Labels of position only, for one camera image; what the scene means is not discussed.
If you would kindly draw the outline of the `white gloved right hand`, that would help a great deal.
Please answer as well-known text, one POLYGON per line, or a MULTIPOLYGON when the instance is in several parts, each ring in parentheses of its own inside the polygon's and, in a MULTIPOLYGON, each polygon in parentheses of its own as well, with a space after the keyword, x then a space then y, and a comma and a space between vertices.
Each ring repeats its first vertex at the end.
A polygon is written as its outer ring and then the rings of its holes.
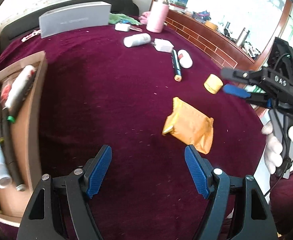
MULTIPOLYGON (((266 135, 266 146, 264 150, 264 160, 265 165, 270 174, 275 173, 275 169, 280 167, 283 163, 281 152, 283 150, 283 146, 281 142, 276 138, 273 133, 273 126, 271 121, 267 122, 262 130, 262 134, 266 135)), ((293 142, 293 126, 289 128, 289 138, 293 142)), ((293 172, 293 163, 290 168, 290 172, 293 172)))

